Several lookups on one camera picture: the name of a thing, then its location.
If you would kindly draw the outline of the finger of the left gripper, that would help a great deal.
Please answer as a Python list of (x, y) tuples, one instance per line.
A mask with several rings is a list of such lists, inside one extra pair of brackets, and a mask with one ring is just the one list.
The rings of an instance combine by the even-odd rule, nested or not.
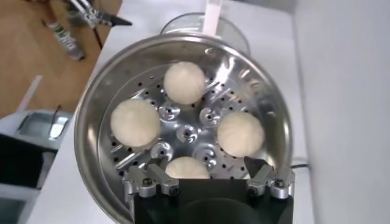
[(95, 28), (97, 24), (109, 27), (133, 25), (128, 20), (95, 9), (88, 0), (69, 1), (79, 11), (79, 15), (91, 28)]

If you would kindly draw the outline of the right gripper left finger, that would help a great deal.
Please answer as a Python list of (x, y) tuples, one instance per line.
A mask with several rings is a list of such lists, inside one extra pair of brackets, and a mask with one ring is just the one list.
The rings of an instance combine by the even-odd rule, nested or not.
[(127, 195), (138, 194), (141, 198), (151, 198), (160, 193), (170, 197), (179, 195), (179, 180), (167, 175), (156, 164), (150, 164), (145, 169), (138, 166), (129, 167), (122, 179)]

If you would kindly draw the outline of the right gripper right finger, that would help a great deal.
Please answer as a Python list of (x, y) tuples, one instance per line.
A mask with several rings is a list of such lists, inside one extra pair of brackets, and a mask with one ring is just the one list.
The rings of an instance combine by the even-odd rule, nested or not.
[(272, 198), (286, 200), (294, 196), (295, 174), (290, 167), (274, 168), (263, 159), (244, 157), (250, 178), (246, 182), (247, 193), (260, 197), (268, 189)]

